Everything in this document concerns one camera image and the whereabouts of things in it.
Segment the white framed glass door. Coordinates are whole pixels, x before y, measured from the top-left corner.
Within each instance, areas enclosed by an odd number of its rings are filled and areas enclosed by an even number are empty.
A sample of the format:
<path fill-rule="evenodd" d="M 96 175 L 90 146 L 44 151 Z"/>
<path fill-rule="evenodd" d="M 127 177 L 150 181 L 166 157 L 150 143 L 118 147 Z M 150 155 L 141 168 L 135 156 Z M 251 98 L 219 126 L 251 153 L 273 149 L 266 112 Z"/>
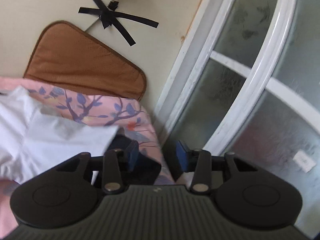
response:
<path fill-rule="evenodd" d="M 319 235 L 319 0 L 203 0 L 155 113 L 178 142 L 232 151 L 302 194 L 297 227 Z"/>

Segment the pink floral bed sheet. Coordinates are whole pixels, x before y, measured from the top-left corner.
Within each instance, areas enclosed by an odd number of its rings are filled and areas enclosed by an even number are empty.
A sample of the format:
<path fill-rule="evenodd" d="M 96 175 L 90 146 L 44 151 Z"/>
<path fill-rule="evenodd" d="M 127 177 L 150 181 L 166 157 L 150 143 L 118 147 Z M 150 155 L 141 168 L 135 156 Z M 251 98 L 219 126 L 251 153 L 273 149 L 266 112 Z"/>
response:
<path fill-rule="evenodd" d="M 142 153 L 161 164 L 162 169 L 155 183 L 170 185 L 174 182 L 160 150 L 149 115 L 138 101 L 114 96 L 86 95 L 29 79 L 1 78 L 2 94 L 18 86 L 25 88 L 35 100 L 53 107 L 63 118 L 87 126 L 119 126 L 120 130 L 116 135 L 123 134 L 138 141 Z M 17 227 L 9 200 L 18 185 L 19 183 L 15 181 L 1 179 L 2 237 Z"/>

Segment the white printed t-shirt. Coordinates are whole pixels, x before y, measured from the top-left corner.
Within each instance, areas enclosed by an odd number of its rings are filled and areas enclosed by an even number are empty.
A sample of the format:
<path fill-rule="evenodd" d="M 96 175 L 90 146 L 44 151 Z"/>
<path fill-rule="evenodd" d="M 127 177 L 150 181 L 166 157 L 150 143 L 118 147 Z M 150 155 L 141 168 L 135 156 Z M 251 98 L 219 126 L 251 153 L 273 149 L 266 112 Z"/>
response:
<path fill-rule="evenodd" d="M 119 130 L 63 118 L 18 86 L 1 95 L 1 179 L 23 184 L 81 152 L 102 156 Z"/>

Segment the brown cushion mat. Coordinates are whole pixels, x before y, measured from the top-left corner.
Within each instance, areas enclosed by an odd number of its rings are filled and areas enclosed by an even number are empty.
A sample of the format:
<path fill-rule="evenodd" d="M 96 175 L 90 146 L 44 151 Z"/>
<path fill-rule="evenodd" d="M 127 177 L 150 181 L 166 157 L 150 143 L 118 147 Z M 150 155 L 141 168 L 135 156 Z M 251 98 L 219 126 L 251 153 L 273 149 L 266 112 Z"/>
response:
<path fill-rule="evenodd" d="M 137 101 L 147 88 L 138 66 L 67 21 L 44 28 L 23 77 L 86 95 Z"/>

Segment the black tape strips on wall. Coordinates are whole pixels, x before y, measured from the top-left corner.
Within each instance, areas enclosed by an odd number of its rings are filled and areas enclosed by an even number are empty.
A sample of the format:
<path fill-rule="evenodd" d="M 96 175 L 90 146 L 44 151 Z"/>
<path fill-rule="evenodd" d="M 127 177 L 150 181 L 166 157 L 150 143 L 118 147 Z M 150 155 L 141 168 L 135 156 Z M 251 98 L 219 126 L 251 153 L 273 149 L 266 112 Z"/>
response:
<path fill-rule="evenodd" d="M 159 25 L 158 22 L 147 18 L 116 11 L 119 4 L 117 1 L 111 1 L 109 5 L 105 5 L 102 0 L 93 0 L 93 2 L 97 8 L 80 7 L 78 13 L 98 16 L 104 29 L 114 26 L 130 46 L 135 45 L 136 42 L 125 27 L 118 21 L 118 18 L 131 20 L 153 28 L 157 28 Z"/>

